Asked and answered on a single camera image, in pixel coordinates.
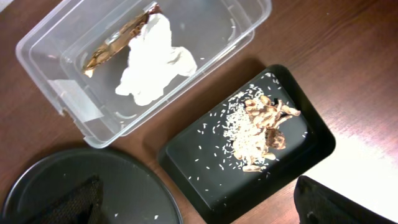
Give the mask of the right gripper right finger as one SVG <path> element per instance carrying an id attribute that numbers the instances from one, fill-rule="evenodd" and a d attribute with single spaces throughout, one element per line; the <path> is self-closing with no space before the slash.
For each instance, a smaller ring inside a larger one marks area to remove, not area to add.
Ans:
<path id="1" fill-rule="evenodd" d="M 297 179 L 294 203 L 300 224 L 394 224 L 305 175 Z"/>

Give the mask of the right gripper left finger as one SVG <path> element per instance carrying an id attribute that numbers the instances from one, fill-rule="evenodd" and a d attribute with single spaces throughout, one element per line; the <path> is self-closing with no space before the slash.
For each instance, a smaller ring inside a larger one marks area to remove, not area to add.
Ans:
<path id="1" fill-rule="evenodd" d="M 90 177 L 29 219 L 39 224 L 95 224 L 101 216 L 103 181 Z"/>

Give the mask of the rice and food scraps pile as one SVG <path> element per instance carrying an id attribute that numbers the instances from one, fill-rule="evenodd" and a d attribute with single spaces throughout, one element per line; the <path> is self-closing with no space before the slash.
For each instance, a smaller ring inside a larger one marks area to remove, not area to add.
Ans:
<path id="1" fill-rule="evenodd" d="M 300 110 L 266 72 L 189 126 L 177 163 L 197 192 L 215 197 L 270 176 L 306 137 Z"/>

